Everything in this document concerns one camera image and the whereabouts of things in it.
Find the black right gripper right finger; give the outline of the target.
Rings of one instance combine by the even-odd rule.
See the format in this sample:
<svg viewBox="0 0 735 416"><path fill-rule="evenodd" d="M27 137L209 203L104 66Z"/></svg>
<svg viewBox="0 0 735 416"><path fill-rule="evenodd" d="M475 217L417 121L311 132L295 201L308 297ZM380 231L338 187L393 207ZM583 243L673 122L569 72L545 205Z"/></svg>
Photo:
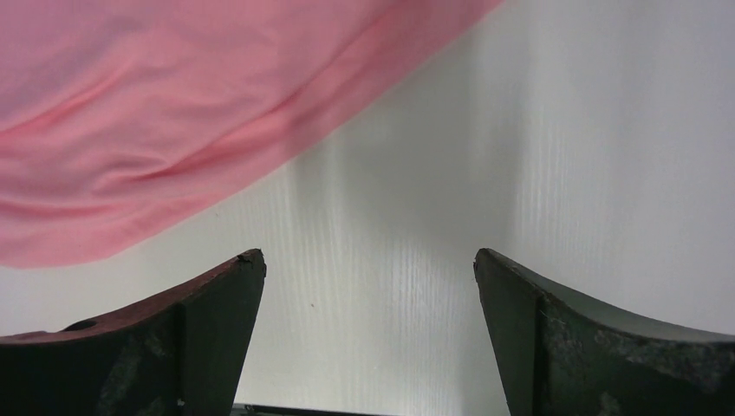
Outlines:
<svg viewBox="0 0 735 416"><path fill-rule="evenodd" d="M494 250L473 269L511 414L733 414L732 336L637 315Z"/></svg>

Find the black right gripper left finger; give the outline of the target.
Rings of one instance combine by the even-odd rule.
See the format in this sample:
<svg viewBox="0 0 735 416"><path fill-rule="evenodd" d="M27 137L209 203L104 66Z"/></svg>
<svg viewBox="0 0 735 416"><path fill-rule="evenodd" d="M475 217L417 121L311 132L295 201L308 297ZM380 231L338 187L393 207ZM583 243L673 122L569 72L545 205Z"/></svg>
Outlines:
<svg viewBox="0 0 735 416"><path fill-rule="evenodd" d="M61 331L3 337L2 414L229 414L266 271L247 250Z"/></svg>

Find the pink t shirt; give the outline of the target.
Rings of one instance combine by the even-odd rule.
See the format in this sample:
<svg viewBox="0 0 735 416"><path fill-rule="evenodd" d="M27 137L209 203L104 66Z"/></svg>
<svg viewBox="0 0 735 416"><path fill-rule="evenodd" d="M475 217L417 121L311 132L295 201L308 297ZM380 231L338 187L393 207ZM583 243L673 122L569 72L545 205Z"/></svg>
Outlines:
<svg viewBox="0 0 735 416"><path fill-rule="evenodd" d="M492 1L4 1L1 263L85 263L239 192Z"/></svg>

